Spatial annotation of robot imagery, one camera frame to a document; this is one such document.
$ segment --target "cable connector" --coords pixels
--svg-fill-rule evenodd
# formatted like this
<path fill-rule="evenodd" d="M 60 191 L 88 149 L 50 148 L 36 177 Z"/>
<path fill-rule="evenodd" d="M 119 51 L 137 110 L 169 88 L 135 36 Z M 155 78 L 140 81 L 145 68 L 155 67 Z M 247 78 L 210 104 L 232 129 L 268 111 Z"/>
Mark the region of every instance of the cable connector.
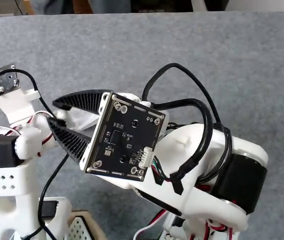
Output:
<path fill-rule="evenodd" d="M 141 169 L 150 168 L 152 165 L 153 158 L 153 150 L 148 146 L 144 147 L 144 152 L 142 154 L 141 161 L 139 162 L 138 166 Z"/>

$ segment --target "hole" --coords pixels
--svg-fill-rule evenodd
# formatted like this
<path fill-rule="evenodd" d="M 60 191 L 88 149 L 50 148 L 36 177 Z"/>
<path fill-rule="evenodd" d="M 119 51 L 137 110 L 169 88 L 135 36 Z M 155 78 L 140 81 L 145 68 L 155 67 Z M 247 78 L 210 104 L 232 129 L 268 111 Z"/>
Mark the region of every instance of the hole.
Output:
<path fill-rule="evenodd" d="M 133 127 L 133 128 L 137 128 L 137 126 L 138 126 L 138 120 L 135 119 L 135 120 L 133 120 L 133 122 L 132 122 L 132 127 Z"/>

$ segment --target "wire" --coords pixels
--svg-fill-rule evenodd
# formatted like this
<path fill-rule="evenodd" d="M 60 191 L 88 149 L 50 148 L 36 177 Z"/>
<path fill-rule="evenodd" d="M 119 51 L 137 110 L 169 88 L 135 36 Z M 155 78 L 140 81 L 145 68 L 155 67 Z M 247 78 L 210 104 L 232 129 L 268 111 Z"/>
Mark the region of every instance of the wire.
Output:
<path fill-rule="evenodd" d="M 200 100 L 195 98 L 186 98 L 166 103 L 152 103 L 151 107 L 156 110 L 168 110 L 168 109 L 174 109 L 179 107 L 185 107 L 185 106 L 194 106 L 198 108 L 202 114 L 203 122 L 204 122 L 204 130 L 202 139 L 194 152 L 194 154 L 185 162 L 183 163 L 179 169 L 172 173 L 170 175 L 171 181 L 180 180 L 182 179 L 185 174 L 187 174 L 189 171 L 191 171 L 197 164 L 199 163 L 200 159 L 203 157 L 205 152 L 207 151 L 209 144 L 212 139 L 213 135 L 213 120 L 211 113 L 207 106 Z"/>
<path fill-rule="evenodd" d="M 9 238 L 9 240 L 13 240 L 14 239 L 14 234 L 15 234 L 15 232 L 12 234 L 12 236 Z"/>
<path fill-rule="evenodd" d="M 225 134 L 225 149 L 223 154 L 221 155 L 219 161 L 216 165 L 212 168 L 212 170 L 205 176 L 199 177 L 196 181 L 196 184 L 204 184 L 208 181 L 212 180 L 216 177 L 222 169 L 225 167 L 228 161 L 231 159 L 233 143 L 232 143 L 232 135 L 228 128 L 223 127 L 224 134 Z"/>
<path fill-rule="evenodd" d="M 165 214 L 167 213 L 167 211 L 164 211 L 161 215 L 159 215 L 151 224 L 141 228 L 140 230 L 138 230 L 134 237 L 133 240 L 137 240 L 138 235 L 140 235 L 143 231 L 146 231 L 147 229 L 150 229 L 151 227 L 153 227 L 156 223 L 159 222 L 160 219 L 163 218 L 163 216 L 165 216 Z"/>
<path fill-rule="evenodd" d="M 18 5 L 17 1 L 14 0 L 14 2 L 15 2 L 15 4 L 16 4 L 16 6 L 17 6 L 17 8 L 18 8 L 18 10 L 19 10 L 19 12 L 20 12 L 20 14 L 21 14 L 21 15 L 24 15 L 23 12 L 22 12 L 22 10 L 21 10 L 21 8 L 20 8 L 20 6 Z"/>
<path fill-rule="evenodd" d="M 36 115 L 38 115 L 38 114 L 44 114 L 44 115 L 47 115 L 47 116 L 49 116 L 49 117 L 51 117 L 51 118 L 54 118 L 54 116 L 53 116 L 51 113 L 49 113 L 48 111 L 40 110 L 40 111 L 36 111 L 36 112 L 33 114 L 33 116 L 27 121 L 27 123 L 28 123 L 28 124 L 32 123 L 33 120 L 34 120 L 34 117 L 35 117 Z"/>
<path fill-rule="evenodd" d="M 5 69 L 3 71 L 0 71 L 0 76 L 4 75 L 4 74 L 7 74 L 7 73 L 20 73 L 20 74 L 24 74 L 26 75 L 30 81 L 32 82 L 32 85 L 33 85 L 33 88 L 34 88 L 34 91 L 38 91 L 39 95 L 40 95 L 40 102 L 42 103 L 42 105 L 44 106 L 44 108 L 54 117 L 54 113 L 51 111 L 51 109 L 48 107 L 48 105 L 46 104 L 46 102 L 44 101 L 38 87 L 37 87 L 37 84 L 35 82 L 35 79 L 33 78 L 33 76 L 31 74 L 29 74 L 27 71 L 24 71 L 24 70 L 21 70 L 21 69 Z"/>
<path fill-rule="evenodd" d="M 216 122 L 220 123 L 221 119 L 218 115 L 215 104 L 214 104 L 211 96 L 207 92 L 206 88 L 204 87 L 204 85 L 197 79 L 197 77 L 195 77 L 194 74 L 192 74 L 191 71 L 189 71 L 184 66 L 182 66 L 178 63 L 175 63 L 175 62 L 169 63 L 169 64 L 163 66 L 161 69 L 159 69 L 157 71 L 157 73 L 154 74 L 154 76 L 152 76 L 152 78 L 147 82 L 147 84 L 144 87 L 143 94 L 142 94 L 142 101 L 147 101 L 148 93 L 149 93 L 151 87 L 153 86 L 153 84 L 157 81 L 157 79 L 161 75 L 163 75 L 168 69 L 171 69 L 171 68 L 177 68 L 177 69 L 181 70 L 182 72 L 184 72 L 187 76 L 189 76 L 194 81 L 194 83 L 199 87 L 199 89 L 202 91 L 202 93 L 206 97 L 206 99 L 207 99 L 207 101 L 208 101 L 208 103 L 209 103 L 209 105 L 212 109 L 212 112 L 213 112 L 213 115 L 215 117 Z"/>
<path fill-rule="evenodd" d="M 177 124 L 176 122 L 169 122 L 167 124 L 166 130 L 176 130 L 176 129 L 179 129 L 183 126 L 187 126 L 187 125 L 191 125 L 191 124 L 198 124 L 198 122 L 193 121 L 190 124 Z"/>
<path fill-rule="evenodd" d="M 159 210 L 159 212 L 156 213 L 156 215 L 152 218 L 152 220 L 151 220 L 147 225 L 152 224 L 152 223 L 153 223 L 159 216 L 161 216 L 164 212 L 166 212 L 165 209 Z"/>
<path fill-rule="evenodd" d="M 37 210 L 37 220 L 40 224 L 40 227 L 35 230 L 33 233 L 31 233 L 30 235 L 22 238 L 23 240 L 30 240 L 32 237 L 36 236 L 42 229 L 44 229 L 46 231 L 46 233 L 50 236 L 50 238 L 52 240 L 56 240 L 56 237 L 52 234 L 52 232 L 48 229 L 48 227 L 45 225 L 44 221 L 42 220 L 42 208 L 43 208 L 43 202 L 44 202 L 44 197 L 45 194 L 50 186 L 50 184 L 53 182 L 54 178 L 56 177 L 56 175 L 58 174 L 58 172 L 61 170 L 61 168 L 63 167 L 63 165 L 66 163 L 66 160 L 68 159 L 68 154 L 65 155 L 65 157 L 62 159 L 62 161 L 59 163 L 59 165 L 56 167 L 56 169 L 54 170 L 53 174 L 49 177 L 49 179 L 47 180 L 39 202 L 38 202 L 38 210 Z"/>
<path fill-rule="evenodd" d="M 210 237 L 210 227 L 208 226 L 208 223 L 205 223 L 205 235 L 203 240 L 208 240 Z"/>
<path fill-rule="evenodd" d="M 230 227 L 227 232 L 227 239 L 232 240 L 233 239 L 233 229 Z"/>
<path fill-rule="evenodd" d="M 51 133 L 46 139 L 42 141 L 42 145 L 46 144 L 52 137 L 53 137 L 53 134 Z"/>
<path fill-rule="evenodd" d="M 16 134 L 18 134 L 18 135 L 21 135 L 21 133 L 20 133 L 19 131 L 15 130 L 15 129 L 14 129 L 14 128 L 12 128 L 12 127 L 8 127 L 8 126 L 0 126 L 0 129 L 10 130 L 10 131 L 12 131 L 12 132 L 14 132 L 14 133 L 16 133 Z"/>

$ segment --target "black circuit board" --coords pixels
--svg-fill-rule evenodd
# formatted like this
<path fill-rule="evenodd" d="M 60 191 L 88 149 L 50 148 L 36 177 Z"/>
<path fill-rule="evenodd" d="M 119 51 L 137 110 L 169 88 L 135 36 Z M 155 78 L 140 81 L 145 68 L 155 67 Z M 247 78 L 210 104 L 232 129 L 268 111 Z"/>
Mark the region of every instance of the black circuit board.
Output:
<path fill-rule="evenodd" d="M 165 114 L 110 93 L 92 140 L 87 173 L 143 181 L 144 147 L 154 150 Z"/>
<path fill-rule="evenodd" d="M 0 67 L 0 72 L 7 69 L 15 69 L 15 64 Z M 9 93 L 19 88 L 20 82 L 17 72 L 8 72 L 0 76 L 0 87 L 3 87 L 3 94 Z"/>

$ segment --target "gray fabric surface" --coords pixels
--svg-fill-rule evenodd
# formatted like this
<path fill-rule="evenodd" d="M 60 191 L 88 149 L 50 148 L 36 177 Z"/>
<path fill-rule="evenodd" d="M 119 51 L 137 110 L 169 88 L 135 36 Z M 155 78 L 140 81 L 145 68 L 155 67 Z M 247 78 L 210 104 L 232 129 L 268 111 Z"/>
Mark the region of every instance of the gray fabric surface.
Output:
<path fill-rule="evenodd" d="M 188 67 L 207 87 L 233 135 L 260 144 L 270 157 L 260 201 L 241 240 L 284 240 L 284 13 L 0 18 L 0 66 L 10 62 L 33 74 L 48 103 L 92 88 L 141 95 L 163 65 Z M 150 96 L 158 103 L 204 99 L 177 70 L 166 73 Z M 179 123 L 201 120 L 192 108 L 171 113 Z M 0 125 L 5 124 L 0 111 Z M 57 147 L 38 160 L 41 186 L 62 156 Z M 48 196 L 66 196 L 74 209 L 91 211 L 111 240 L 128 239 L 159 209 L 131 190 L 83 174 L 72 161 Z M 156 229 L 145 235 L 155 237 Z"/>

